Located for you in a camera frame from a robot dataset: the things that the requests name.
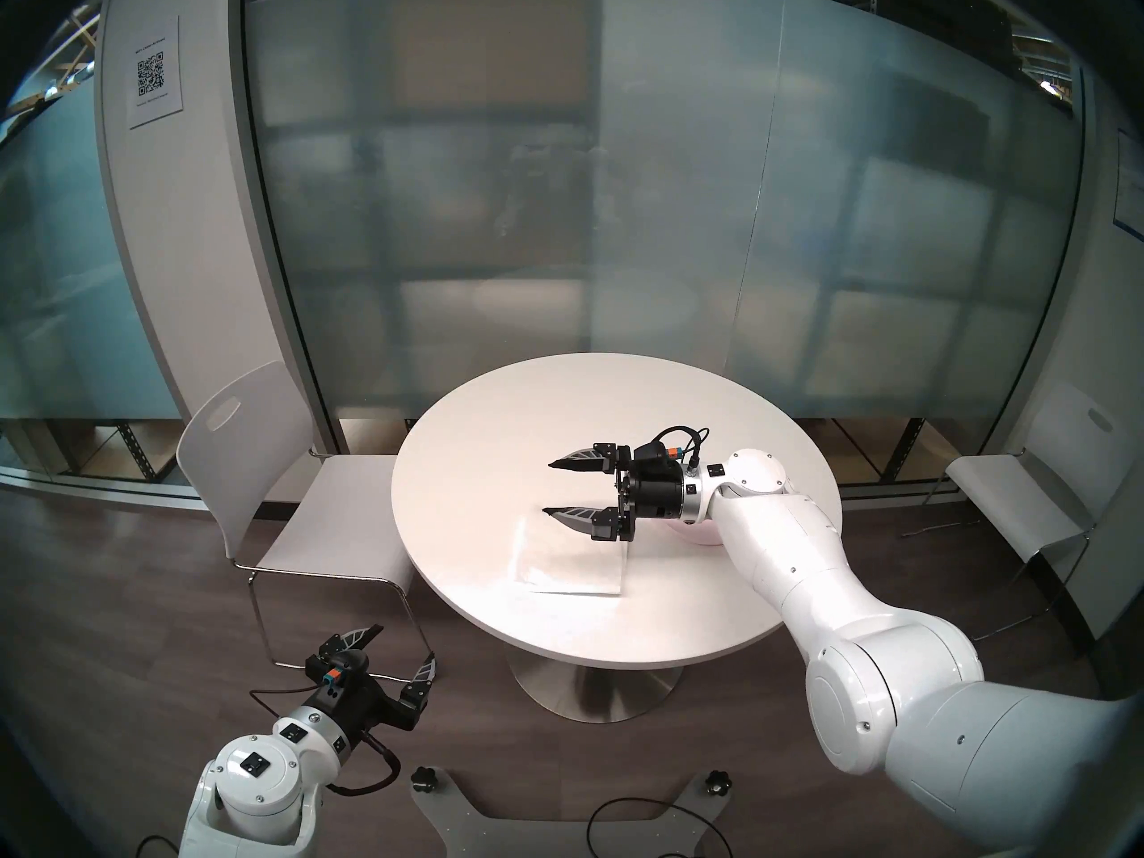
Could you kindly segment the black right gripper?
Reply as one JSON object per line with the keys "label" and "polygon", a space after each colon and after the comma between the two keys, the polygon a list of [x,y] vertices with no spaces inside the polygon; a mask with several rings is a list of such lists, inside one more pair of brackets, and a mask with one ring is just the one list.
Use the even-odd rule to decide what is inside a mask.
{"label": "black right gripper", "polygon": [[593,541],[631,542],[635,519],[680,519],[684,503],[684,470],[680,464],[633,464],[631,448],[595,443],[550,464],[572,472],[622,474],[618,507],[545,507],[542,513]]}

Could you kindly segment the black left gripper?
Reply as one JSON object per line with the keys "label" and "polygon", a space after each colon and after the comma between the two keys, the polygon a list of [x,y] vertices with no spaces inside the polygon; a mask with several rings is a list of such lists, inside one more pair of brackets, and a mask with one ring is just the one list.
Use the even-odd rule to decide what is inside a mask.
{"label": "black left gripper", "polygon": [[[358,628],[334,634],[321,645],[321,664],[368,665],[366,648],[382,626]],[[348,683],[334,694],[328,685],[319,685],[309,696],[309,707],[335,723],[347,740],[363,740],[379,725],[400,731],[413,730],[428,706],[429,693],[437,675],[437,659],[429,653],[426,662],[400,691],[400,701],[389,697],[376,680],[366,675]]]}

